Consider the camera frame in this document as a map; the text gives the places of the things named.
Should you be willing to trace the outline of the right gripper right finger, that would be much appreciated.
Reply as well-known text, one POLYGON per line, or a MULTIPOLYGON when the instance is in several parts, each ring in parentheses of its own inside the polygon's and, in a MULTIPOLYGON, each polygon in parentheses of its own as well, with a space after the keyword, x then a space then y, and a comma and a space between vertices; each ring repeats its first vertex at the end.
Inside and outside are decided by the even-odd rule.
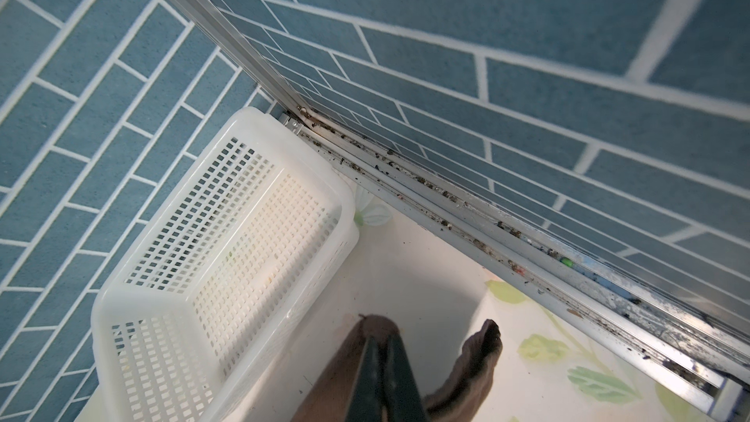
POLYGON ((425 410, 413 376, 404 342, 399 335, 390 336, 384 367, 384 398, 390 422, 427 422, 425 410))

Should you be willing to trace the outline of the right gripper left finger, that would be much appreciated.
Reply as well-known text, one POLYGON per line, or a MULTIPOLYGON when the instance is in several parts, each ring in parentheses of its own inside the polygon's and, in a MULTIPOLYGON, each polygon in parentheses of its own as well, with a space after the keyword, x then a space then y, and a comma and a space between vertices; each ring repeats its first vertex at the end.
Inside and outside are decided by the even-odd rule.
POLYGON ((382 352, 374 338, 365 341, 346 422, 381 422, 383 419, 382 352))

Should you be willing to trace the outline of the brown trousers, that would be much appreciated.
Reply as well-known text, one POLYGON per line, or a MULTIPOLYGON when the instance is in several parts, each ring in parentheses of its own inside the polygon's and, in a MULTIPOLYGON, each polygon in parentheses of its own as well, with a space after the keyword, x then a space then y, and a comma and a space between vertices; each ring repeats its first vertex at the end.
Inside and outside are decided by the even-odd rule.
MULTIPOLYGON (((390 336, 399 335, 396 324, 385 316, 362 316, 312 390, 293 415, 294 421, 345 421, 357 369, 368 338, 374 338, 382 352, 383 378, 386 348, 390 336)), ((502 354, 501 333, 494 320, 466 339, 451 373, 439 389, 421 397, 428 421, 471 421, 488 396, 494 369, 502 354)), ((383 419, 389 421, 383 396, 383 419)))

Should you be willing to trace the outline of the white plastic laundry basket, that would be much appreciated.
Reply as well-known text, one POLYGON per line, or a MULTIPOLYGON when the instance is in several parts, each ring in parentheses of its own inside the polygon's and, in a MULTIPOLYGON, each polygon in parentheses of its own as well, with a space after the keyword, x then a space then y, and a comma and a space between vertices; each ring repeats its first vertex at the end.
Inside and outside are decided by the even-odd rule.
POLYGON ((235 113, 95 300, 107 419, 228 417, 358 238, 331 164, 271 115, 235 113))

